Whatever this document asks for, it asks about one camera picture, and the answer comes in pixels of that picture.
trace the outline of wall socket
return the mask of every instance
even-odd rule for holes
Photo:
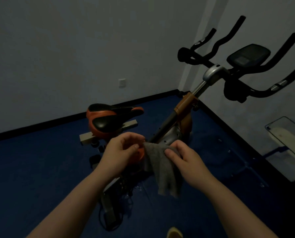
[[[119,88],[125,88],[126,87],[126,79],[119,79]]]

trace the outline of gray towel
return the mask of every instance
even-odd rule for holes
[[[145,142],[143,145],[145,150],[144,170],[154,172],[158,184],[158,193],[166,195],[169,191],[172,196],[177,198],[180,194],[183,178],[179,169],[166,157],[164,151],[170,148],[178,156],[180,154],[175,148],[163,144]]]

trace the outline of finger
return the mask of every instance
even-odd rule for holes
[[[185,158],[187,151],[190,149],[188,145],[181,140],[174,141],[170,146],[176,148],[183,158]]]
[[[166,149],[164,151],[165,155],[167,156],[167,158],[169,158],[171,161],[173,161],[173,163],[179,168],[181,169],[182,166],[184,165],[185,161],[181,159],[181,157],[179,157],[174,151],[172,151],[171,149]]]
[[[126,153],[127,158],[130,158],[132,155],[137,153],[138,149],[139,149],[139,145],[134,144],[130,148],[124,150],[123,152]]]
[[[118,137],[116,137],[122,145],[124,145],[128,140],[145,140],[145,137],[140,134],[136,134],[133,132],[125,132],[123,134],[120,134]]]

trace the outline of foot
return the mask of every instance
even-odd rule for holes
[[[175,227],[172,227],[167,232],[167,238],[183,238],[183,234]]]

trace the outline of blue floor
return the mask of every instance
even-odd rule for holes
[[[143,103],[132,132],[147,139],[180,101],[176,96]],[[192,112],[195,149],[221,180],[242,167],[247,154],[204,112]],[[98,151],[81,146],[79,134],[88,132],[82,119],[39,132],[0,141],[0,237],[25,237],[90,172],[89,157]],[[260,186],[249,171],[226,185],[274,232],[280,235],[283,200],[272,188]],[[199,191],[184,183],[181,197],[157,194],[153,176],[135,188],[123,223],[113,232],[99,224],[97,206],[81,237],[166,237],[176,226],[185,237],[226,237],[218,217]]]

